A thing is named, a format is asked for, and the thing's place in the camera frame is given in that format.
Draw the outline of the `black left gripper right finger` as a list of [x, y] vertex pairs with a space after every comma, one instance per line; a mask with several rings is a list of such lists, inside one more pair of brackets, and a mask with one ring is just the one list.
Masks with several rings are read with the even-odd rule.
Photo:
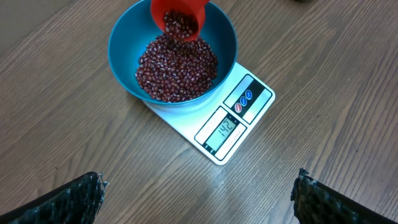
[[301, 224], [395, 224], [308, 175], [299, 170], [290, 195]]

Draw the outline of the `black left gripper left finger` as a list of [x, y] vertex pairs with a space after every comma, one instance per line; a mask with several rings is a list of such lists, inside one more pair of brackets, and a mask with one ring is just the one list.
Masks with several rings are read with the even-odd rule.
[[11, 224], [92, 224], [106, 193], [102, 173], [87, 172], [55, 190], [1, 215]]

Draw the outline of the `orange scoop blue handle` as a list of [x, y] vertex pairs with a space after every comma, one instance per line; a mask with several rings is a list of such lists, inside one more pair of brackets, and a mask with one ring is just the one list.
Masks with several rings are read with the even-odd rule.
[[193, 29], [188, 32], [184, 41], [196, 40], [205, 23], [205, 5], [209, 0], [152, 0], [150, 2], [150, 13], [156, 26], [163, 32], [167, 32], [166, 16], [177, 15], [186, 19]]

